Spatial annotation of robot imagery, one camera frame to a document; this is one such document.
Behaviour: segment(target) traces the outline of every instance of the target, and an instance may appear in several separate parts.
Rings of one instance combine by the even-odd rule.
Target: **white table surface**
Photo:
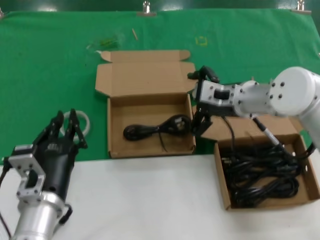
[[[320,155],[312,163],[320,179]],[[0,210],[19,219],[11,170]],[[282,210],[224,210],[213,155],[77,162],[67,202],[73,214],[54,240],[319,240],[320,201]],[[0,239],[6,240],[0,226]]]

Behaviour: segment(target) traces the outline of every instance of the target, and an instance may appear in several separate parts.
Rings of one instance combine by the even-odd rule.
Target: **box flap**
[[[102,51],[102,59],[110,63],[179,62],[190,57],[188,50]]]
[[[296,131],[297,131],[298,133],[300,133],[300,132],[304,129],[304,127],[302,126],[302,124],[301,124],[301,122],[299,121],[298,118],[296,118],[296,117],[289,117],[289,119],[290,119],[292,125],[294,126],[294,128],[296,129]]]
[[[234,136],[236,139],[245,137],[264,137],[256,124],[249,118],[243,117],[227,117],[230,122]],[[289,117],[279,117],[263,115],[258,119],[274,134],[275,136],[284,136],[298,134],[296,127],[292,124],[292,119]],[[212,116],[212,125],[202,134],[201,137],[206,139],[222,142],[231,139],[230,131],[221,117]]]
[[[112,63],[97,67],[95,89],[110,97],[186,93],[196,82],[188,79],[195,71],[186,50],[104,51],[101,57]]]

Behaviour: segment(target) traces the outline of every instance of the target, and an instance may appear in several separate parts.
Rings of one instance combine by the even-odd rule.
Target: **white tape roll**
[[[76,115],[79,117],[83,117],[85,119],[85,129],[82,131],[82,134],[83,136],[86,136],[89,131],[90,131],[90,120],[89,120],[89,117],[87,116],[87,114],[85,114],[83,111],[75,111]],[[64,116],[64,119],[68,119],[69,116],[70,116],[70,111],[67,111],[63,114]],[[66,134],[66,131],[65,131],[65,127],[62,126],[60,128],[60,133],[64,136]],[[74,136],[74,139],[73,141],[79,141],[79,137],[78,136]]]

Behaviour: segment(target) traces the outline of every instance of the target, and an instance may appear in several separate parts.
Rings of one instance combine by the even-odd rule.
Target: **open cardboard box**
[[[193,117],[188,91],[195,81],[187,74],[195,71],[187,50],[103,51],[110,63],[97,67],[95,89],[108,95],[107,140],[112,158],[188,155],[196,148],[195,138],[158,134],[139,141],[123,137],[132,124],[160,125],[173,115]]]
[[[270,143],[269,138],[257,128],[256,124],[251,119],[240,117],[228,117],[227,119],[234,131],[236,147]],[[202,135],[202,137],[217,141],[214,146],[214,159],[224,207],[226,210],[243,210],[245,208],[236,208],[231,201],[220,155],[221,151],[230,149],[230,130],[220,117],[212,117],[211,120],[213,124]],[[264,115],[260,116],[259,120],[278,138],[281,143],[285,145],[286,149],[291,153],[295,152],[299,155],[306,150],[304,140],[299,134],[302,127],[295,118]],[[297,177],[299,190],[296,196],[285,199],[268,198],[258,205],[258,209],[293,207],[320,199],[318,181],[309,158],[302,162],[302,169],[302,174]],[[262,179],[257,182],[256,185],[265,185],[273,179],[274,178],[271,177]]]

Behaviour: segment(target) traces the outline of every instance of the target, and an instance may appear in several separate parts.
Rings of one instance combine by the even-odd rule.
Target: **green backdrop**
[[[320,73],[320,39],[311,16],[281,9],[158,12],[12,12],[0,21],[0,156],[29,144],[58,110],[87,113],[89,148],[77,160],[107,159],[107,97],[95,91],[95,50],[187,49],[197,68],[211,66],[222,83],[267,83],[301,66]],[[197,140],[197,153],[212,153]]]

